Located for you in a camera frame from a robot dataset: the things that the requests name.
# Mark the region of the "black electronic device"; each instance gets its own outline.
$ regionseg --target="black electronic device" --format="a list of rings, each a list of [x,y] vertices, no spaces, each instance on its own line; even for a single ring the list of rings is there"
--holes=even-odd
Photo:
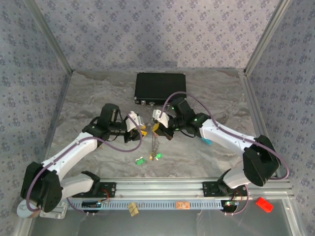
[[[172,93],[186,92],[185,74],[169,73],[138,73],[134,102],[141,105],[163,105]],[[176,98],[186,98],[185,94],[176,94],[170,102]]]

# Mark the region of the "gray marble table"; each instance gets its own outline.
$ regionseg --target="gray marble table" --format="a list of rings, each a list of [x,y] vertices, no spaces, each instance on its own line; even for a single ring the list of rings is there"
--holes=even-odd
[[[197,96],[222,124],[239,132],[254,135],[254,128],[240,84],[237,70],[190,70],[185,73],[187,92]],[[133,102],[137,72],[74,72],[63,104],[49,157],[73,141],[105,103],[120,106],[123,117],[133,110],[146,123],[152,122],[152,110]],[[188,102],[196,112],[205,112],[194,100]],[[151,133],[144,138],[140,149],[121,153],[102,145],[83,158],[68,176],[88,170],[100,177],[219,177],[241,158],[230,150],[213,143],[207,145],[199,138],[176,133],[172,141],[159,137],[162,158],[150,161]],[[123,137],[111,144],[130,149],[137,142],[124,144]],[[137,166],[135,159],[147,161]]]

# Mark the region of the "teal object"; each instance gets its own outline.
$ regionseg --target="teal object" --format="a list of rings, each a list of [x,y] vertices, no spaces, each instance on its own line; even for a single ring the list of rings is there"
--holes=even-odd
[[[212,142],[209,139],[201,138],[202,141],[204,141],[206,144],[211,145]]]

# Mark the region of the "red block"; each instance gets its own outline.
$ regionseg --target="red block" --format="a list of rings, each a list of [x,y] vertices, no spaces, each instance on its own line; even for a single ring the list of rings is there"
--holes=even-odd
[[[256,204],[267,213],[270,213],[272,211],[272,208],[274,208],[273,205],[271,205],[263,198],[258,198]]]

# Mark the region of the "blue patterned wall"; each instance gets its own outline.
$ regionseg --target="blue patterned wall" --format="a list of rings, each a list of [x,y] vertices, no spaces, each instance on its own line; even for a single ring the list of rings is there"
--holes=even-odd
[[[0,1],[0,235],[11,235],[25,168],[42,160],[66,73],[22,0]]]
[[[37,0],[74,70],[244,68],[279,0]]]
[[[315,235],[315,2],[294,0],[250,75],[296,200]]]

